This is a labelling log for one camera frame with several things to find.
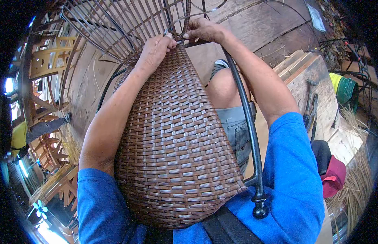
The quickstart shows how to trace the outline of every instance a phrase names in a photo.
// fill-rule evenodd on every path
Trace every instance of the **straw bundle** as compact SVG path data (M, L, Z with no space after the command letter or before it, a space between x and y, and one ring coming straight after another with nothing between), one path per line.
M81 147L72 136L69 124L65 125L65 131L63 133L63 147L68 153L69 161L74 165L78 165Z
M33 195L29 199L29 205L32 205L38 199L43 199L45 194L52 189L55 184L69 172L70 169L74 167L74 165L78 165L79 163L79 155L80 155L80 146L76 143L75 139L71 135L70 125L66 124L64 129L64 136L63 136L63 146L66 152L69 155L69 163L62 165L59 170L50 177L47 182L36 189Z
M343 109L341 113L351 126L352 132L356 133L364 141L360 150L347 165L343 189L334 197L326 199L327 206L345 211L348 218L347 235L349 235L366 207L372 193L373 183L365 151L367 132L358 127L358 124L362 124L362 122L357 120L350 110Z

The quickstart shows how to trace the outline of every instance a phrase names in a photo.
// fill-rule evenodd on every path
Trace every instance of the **person in yellow shirt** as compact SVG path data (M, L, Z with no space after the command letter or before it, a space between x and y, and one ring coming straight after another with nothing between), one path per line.
M72 113L68 113L64 118L59 118L50 122L40 122L33 125L30 128L30 132L27 132L26 122L22 122L13 129L11 136L11 154L14 157L14 161L22 159L29 149L29 143L37 139L39 136L51 133L54 130L59 129L63 124L67 124L72 119Z

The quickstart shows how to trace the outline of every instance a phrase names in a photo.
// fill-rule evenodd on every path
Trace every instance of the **yellow shirt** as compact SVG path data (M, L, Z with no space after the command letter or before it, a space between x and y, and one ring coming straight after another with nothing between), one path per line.
M22 122L13 129L11 147L22 148L26 146L26 122ZM11 154L16 157L20 150L12 150Z

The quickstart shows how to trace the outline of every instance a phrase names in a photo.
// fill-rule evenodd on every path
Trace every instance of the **pliers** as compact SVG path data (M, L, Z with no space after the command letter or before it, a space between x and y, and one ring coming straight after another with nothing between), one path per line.
M311 112L311 114L309 115L309 121L310 121L310 125L313 124L312 126L312 134L311 134L311 142L313 142L313 139L315 138L315 133L316 133L316 118L318 116L318 93L315 94L314 98L313 98L313 101L312 101L312 105L313 105L313 110Z

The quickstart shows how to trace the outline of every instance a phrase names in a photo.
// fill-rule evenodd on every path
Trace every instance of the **forearm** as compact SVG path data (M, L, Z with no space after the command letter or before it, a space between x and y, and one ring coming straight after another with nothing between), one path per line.
M102 106L86 132L79 169L95 168L113 176L113 160L129 112L146 80L141 71L133 70Z
M299 112L294 97L281 78L232 33L225 32L221 45L247 78L247 85L269 127L280 116L288 112Z

